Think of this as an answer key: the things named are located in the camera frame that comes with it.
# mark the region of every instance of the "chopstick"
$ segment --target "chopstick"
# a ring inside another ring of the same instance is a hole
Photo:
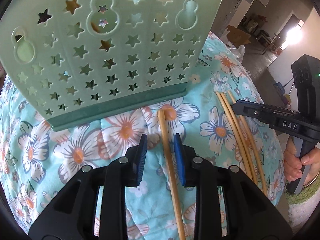
[[[171,154],[170,144],[169,144],[168,130],[167,130],[167,125],[165,121],[164,111],[162,109],[158,110],[158,118],[159,118],[160,129],[161,129],[164,157],[165,157],[165,162],[168,169],[170,191],[172,196],[174,215],[176,217],[176,222],[177,222],[179,239],[186,240],[186,235],[184,232],[184,224],[182,221],[182,212],[181,212],[179,195],[178,195],[176,175],[174,172],[172,154]]]
[[[226,98],[226,95],[224,93],[221,94],[221,97],[223,99],[223,101],[225,102],[230,114],[231,114],[231,117],[232,117],[232,120],[236,126],[236,129],[238,130],[238,133],[239,133],[239,136],[240,136],[240,139],[242,141],[242,144],[244,146],[244,152],[245,152],[245,155],[247,156],[247,159],[248,159],[248,163],[249,163],[249,168],[250,168],[250,172],[251,172],[251,175],[252,175],[252,181],[258,185],[258,181],[257,181],[257,176],[256,176],[256,173],[254,171],[254,166],[253,166],[253,162],[252,162],[252,158],[251,158],[251,155],[250,155],[250,151],[248,149],[248,146],[245,142],[245,139],[244,139],[244,135],[242,133],[242,130],[240,128],[240,125],[239,125],[239,122],[238,122],[238,119],[236,118],[236,115],[235,113],[233,112],[227,98]]]
[[[229,90],[228,90],[228,94],[229,94],[229,96],[231,98],[232,103],[234,104],[236,102],[236,100],[235,100],[235,98],[233,97],[232,93]],[[267,196],[268,195],[267,184],[266,184],[266,179],[265,179],[264,172],[263,172],[263,167],[261,165],[261,160],[259,158],[257,146],[256,146],[256,144],[254,142],[254,139],[253,139],[252,133],[251,133],[251,131],[249,129],[249,126],[247,124],[247,121],[245,120],[245,118],[242,115],[239,115],[239,117],[240,117],[240,121],[242,122],[242,125],[244,127],[244,130],[245,130],[245,132],[246,132],[246,134],[248,136],[249,142],[251,144],[251,148],[253,150],[254,158],[256,159],[256,163],[257,163],[257,166],[258,166],[258,171],[260,173],[260,178],[261,178],[262,191]]]
[[[216,92],[216,95],[222,105],[222,108],[227,116],[227,119],[230,123],[230,126],[231,126],[231,129],[233,131],[233,134],[235,135],[235,138],[236,138],[236,142],[238,144],[238,147],[239,147],[239,151],[240,151],[240,154],[241,154],[241,157],[242,157],[242,160],[243,160],[243,164],[244,164],[244,169],[245,169],[245,172],[247,174],[247,176],[252,180],[252,174],[251,174],[251,170],[250,170],[250,166],[249,166],[249,163],[248,163],[248,159],[247,159],[247,155],[245,154],[245,151],[244,151],[244,146],[243,146],[243,143],[241,141],[241,138],[240,138],[240,135],[239,135],[239,132],[236,128],[236,125],[233,121],[233,118],[228,110],[228,107],[226,105],[226,103],[224,102],[224,100],[222,99],[220,93],[217,91]]]

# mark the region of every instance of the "floral bedspread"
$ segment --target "floral bedspread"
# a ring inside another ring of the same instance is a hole
[[[127,148],[137,145],[141,134],[146,133],[148,152],[143,180],[138,188],[126,189],[129,239],[177,239],[156,111],[165,109],[171,142],[173,135],[180,133],[185,145],[192,146],[213,165],[235,164],[243,169],[235,137],[215,95],[215,91],[226,90],[236,99],[262,102],[244,67],[212,33],[193,68],[185,97],[60,132],[50,129],[7,77],[0,97],[0,180],[17,222],[28,232],[41,211],[82,166],[108,165],[124,155]],[[284,189],[279,141],[267,125],[255,119],[247,121],[260,151],[268,198],[276,205]],[[192,238],[196,190],[183,188],[176,177],[186,236]],[[225,233],[223,201],[221,222]],[[98,233],[99,211],[95,220]]]

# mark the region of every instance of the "silver bolt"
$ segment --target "silver bolt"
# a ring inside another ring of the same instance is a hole
[[[203,159],[202,159],[201,157],[198,157],[198,156],[197,156],[197,157],[194,157],[194,158],[193,158],[193,162],[194,162],[194,163],[201,163],[201,162],[203,162]]]
[[[121,164],[127,163],[127,162],[128,162],[128,158],[127,158],[127,157],[120,157],[120,158],[119,158],[119,162],[120,162]]]
[[[90,165],[85,165],[81,168],[82,172],[89,172],[91,171],[91,166]]]
[[[232,172],[234,172],[234,173],[237,173],[240,169],[239,169],[238,166],[232,165],[232,166],[230,167],[230,170],[231,170]]]

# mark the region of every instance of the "basket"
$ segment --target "basket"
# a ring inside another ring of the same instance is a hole
[[[221,0],[13,0],[0,60],[62,130],[181,97]]]

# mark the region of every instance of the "human hand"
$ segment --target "human hand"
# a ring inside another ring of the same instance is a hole
[[[307,184],[309,181],[314,179],[320,169],[320,149],[314,148],[308,154],[304,155],[300,161],[299,158],[295,156],[297,153],[296,147],[289,137],[287,141],[287,148],[284,151],[284,175],[288,181],[295,181],[302,177],[301,167],[302,165],[311,164],[310,171],[303,183]]]

